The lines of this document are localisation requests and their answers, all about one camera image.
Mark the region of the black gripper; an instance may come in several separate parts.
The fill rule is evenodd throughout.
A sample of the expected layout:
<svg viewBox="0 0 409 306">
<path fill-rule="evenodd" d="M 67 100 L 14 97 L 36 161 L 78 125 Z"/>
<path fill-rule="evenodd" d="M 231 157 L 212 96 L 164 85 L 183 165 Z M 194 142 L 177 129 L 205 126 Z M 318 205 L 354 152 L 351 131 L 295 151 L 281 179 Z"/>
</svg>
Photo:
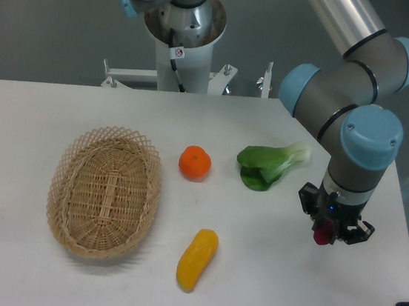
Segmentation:
<svg viewBox="0 0 409 306">
<path fill-rule="evenodd" d="M 310 182 L 305 183 L 298 194 L 303 212 L 314 215 L 313 232 L 324 220 L 333 223 L 333 236 L 330 244 L 337 239 L 347 245 L 366 242 L 375 232 L 373 225 L 360 220 L 365 203 L 342 204 L 337 202 L 337 194 L 326 192 L 324 185 L 318 189 Z"/>
</svg>

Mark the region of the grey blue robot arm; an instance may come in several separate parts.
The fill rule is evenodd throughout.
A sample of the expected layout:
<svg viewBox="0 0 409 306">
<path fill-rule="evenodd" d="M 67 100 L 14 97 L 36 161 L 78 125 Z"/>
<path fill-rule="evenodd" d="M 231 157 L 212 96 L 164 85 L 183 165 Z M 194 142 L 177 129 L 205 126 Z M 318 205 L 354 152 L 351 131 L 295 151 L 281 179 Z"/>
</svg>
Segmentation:
<svg viewBox="0 0 409 306">
<path fill-rule="evenodd" d="M 373 226 L 362 209 L 396 158 L 400 120 L 376 100 L 409 85 L 409 39 L 390 36 L 368 0 L 308 0 L 344 63 L 322 72 L 302 64 L 282 80 L 278 97 L 330 154 L 320 186 L 299 191 L 317 244 L 367 241 Z M 144 16 L 156 40 L 160 90 L 213 93 L 212 47 L 225 29 L 218 0 L 118 0 L 129 17 Z"/>
</svg>

